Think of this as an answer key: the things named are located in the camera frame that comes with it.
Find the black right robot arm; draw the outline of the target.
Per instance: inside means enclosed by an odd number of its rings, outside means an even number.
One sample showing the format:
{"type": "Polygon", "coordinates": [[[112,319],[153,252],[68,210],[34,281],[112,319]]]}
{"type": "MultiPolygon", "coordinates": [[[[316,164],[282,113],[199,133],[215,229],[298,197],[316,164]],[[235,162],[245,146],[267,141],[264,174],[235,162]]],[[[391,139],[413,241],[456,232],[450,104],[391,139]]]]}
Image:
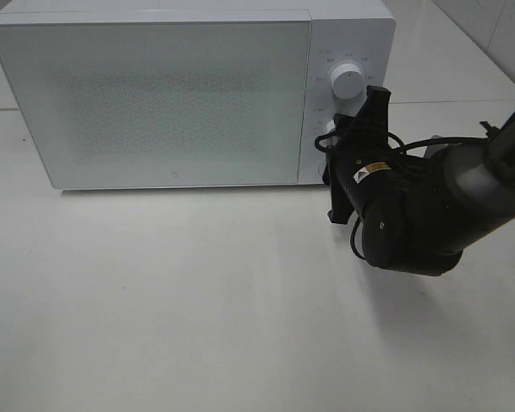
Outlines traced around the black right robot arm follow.
{"type": "Polygon", "coordinates": [[[515,111],[483,137],[404,143],[388,127],[391,94],[367,88],[354,116],[316,137],[329,219],[350,225],[354,255],[423,276],[452,270],[469,245],[515,219],[515,111]]]}

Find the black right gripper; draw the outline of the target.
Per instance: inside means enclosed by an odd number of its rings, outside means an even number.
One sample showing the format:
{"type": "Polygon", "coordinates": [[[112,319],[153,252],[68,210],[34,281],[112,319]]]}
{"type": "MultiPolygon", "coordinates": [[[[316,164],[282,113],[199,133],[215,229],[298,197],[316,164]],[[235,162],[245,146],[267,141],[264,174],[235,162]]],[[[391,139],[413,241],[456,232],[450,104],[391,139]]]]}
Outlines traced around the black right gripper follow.
{"type": "Polygon", "coordinates": [[[368,85],[356,118],[336,115],[336,140],[322,148],[326,155],[323,183],[330,191],[328,218],[347,224],[353,213],[370,215],[385,209],[402,215],[411,183],[409,156],[393,148],[387,131],[391,91],[368,85]]]}

